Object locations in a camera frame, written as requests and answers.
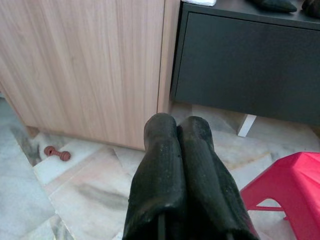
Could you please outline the black fabric object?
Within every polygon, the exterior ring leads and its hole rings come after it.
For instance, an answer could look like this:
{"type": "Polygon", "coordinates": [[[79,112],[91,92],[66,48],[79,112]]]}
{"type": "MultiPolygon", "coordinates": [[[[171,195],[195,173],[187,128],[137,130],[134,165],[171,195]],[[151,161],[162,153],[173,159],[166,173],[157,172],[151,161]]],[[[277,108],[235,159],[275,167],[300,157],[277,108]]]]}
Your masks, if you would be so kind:
{"type": "Polygon", "coordinates": [[[277,13],[295,13],[297,8],[289,0],[247,0],[256,7],[277,13]]]}

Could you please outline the brown dumbbell-shaped toy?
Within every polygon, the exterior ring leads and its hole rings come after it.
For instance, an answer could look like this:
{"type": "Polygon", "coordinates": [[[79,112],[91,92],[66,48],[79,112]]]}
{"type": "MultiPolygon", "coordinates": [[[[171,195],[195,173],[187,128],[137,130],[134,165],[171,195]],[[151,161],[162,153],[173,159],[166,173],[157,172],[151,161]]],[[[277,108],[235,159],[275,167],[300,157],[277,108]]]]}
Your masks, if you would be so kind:
{"type": "Polygon", "coordinates": [[[47,146],[44,148],[43,150],[44,154],[46,156],[58,156],[60,158],[61,161],[69,161],[71,158],[71,154],[68,151],[58,151],[56,150],[55,147],[53,146],[47,146]]]}

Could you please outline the white cloth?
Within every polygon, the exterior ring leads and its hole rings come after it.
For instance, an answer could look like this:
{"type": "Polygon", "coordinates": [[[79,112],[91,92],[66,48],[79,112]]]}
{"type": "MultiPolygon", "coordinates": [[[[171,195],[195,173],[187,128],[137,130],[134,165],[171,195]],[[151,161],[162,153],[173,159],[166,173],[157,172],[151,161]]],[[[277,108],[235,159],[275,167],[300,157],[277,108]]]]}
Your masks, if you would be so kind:
{"type": "Polygon", "coordinates": [[[181,0],[184,3],[194,4],[194,5],[200,5],[200,6],[208,6],[213,7],[217,0],[181,0]]]}

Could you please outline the white cabinet leg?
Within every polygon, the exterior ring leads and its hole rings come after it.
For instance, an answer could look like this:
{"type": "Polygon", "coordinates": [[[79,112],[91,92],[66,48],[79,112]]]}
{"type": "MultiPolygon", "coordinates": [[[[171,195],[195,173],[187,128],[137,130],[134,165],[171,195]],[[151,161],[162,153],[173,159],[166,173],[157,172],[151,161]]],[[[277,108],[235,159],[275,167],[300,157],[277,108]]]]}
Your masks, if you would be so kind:
{"type": "Polygon", "coordinates": [[[249,133],[252,125],[254,124],[255,120],[256,120],[256,115],[252,115],[252,114],[245,114],[242,122],[237,130],[237,135],[239,137],[243,137],[245,138],[247,136],[247,134],[249,133]]]}

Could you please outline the light wooden cabinet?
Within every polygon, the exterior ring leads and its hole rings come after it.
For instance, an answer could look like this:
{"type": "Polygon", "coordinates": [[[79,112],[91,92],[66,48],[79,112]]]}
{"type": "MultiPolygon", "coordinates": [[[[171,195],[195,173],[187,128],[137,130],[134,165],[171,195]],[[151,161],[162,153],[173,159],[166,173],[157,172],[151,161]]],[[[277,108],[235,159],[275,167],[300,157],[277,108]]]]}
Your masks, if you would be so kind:
{"type": "Polygon", "coordinates": [[[167,112],[181,0],[0,0],[0,93],[28,133],[142,150],[167,112]]]}

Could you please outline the red plastic stool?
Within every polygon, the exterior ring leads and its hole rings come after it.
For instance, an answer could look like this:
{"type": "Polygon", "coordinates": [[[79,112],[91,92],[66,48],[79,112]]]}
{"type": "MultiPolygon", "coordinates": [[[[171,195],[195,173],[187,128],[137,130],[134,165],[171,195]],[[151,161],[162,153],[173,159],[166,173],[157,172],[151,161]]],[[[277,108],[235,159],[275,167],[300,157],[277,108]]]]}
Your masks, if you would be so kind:
{"type": "Polygon", "coordinates": [[[320,152],[278,159],[240,195],[247,210],[284,212],[297,240],[320,240],[320,152]]]}

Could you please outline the dark rounded object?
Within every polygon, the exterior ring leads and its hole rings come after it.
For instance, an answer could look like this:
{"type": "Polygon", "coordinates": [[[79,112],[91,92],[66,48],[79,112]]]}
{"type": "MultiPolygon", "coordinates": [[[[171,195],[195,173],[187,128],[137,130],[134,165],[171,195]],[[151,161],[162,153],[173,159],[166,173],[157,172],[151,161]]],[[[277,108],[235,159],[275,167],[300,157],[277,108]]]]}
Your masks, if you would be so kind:
{"type": "Polygon", "coordinates": [[[302,10],[307,16],[320,19],[320,0],[304,0],[302,10]]]}

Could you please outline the dark grey cabinet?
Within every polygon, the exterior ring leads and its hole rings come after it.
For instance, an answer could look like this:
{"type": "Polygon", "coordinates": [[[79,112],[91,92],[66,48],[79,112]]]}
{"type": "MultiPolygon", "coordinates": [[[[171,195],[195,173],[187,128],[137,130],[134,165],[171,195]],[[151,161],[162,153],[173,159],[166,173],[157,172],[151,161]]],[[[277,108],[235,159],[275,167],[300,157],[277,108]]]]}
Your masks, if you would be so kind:
{"type": "Polygon", "coordinates": [[[320,19],[182,2],[171,99],[320,126],[320,19]]]}

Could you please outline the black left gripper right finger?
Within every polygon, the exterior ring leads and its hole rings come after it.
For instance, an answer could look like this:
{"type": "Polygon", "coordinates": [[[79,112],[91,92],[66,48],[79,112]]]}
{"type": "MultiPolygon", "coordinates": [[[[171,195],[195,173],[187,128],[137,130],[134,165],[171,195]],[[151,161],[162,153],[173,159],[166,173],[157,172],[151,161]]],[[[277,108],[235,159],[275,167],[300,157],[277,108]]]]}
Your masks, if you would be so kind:
{"type": "Polygon", "coordinates": [[[177,131],[191,240],[259,240],[237,184],[215,152],[208,122],[190,116],[177,131]]]}

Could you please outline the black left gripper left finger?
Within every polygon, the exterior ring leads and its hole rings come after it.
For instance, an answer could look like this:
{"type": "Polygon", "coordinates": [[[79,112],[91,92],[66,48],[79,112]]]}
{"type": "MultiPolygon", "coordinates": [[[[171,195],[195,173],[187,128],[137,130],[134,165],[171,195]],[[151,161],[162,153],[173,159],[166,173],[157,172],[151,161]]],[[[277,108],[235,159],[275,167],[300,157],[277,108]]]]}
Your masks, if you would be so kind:
{"type": "Polygon", "coordinates": [[[186,240],[187,187],[175,119],[153,115],[143,139],[145,155],[131,181],[122,240],[186,240]]]}

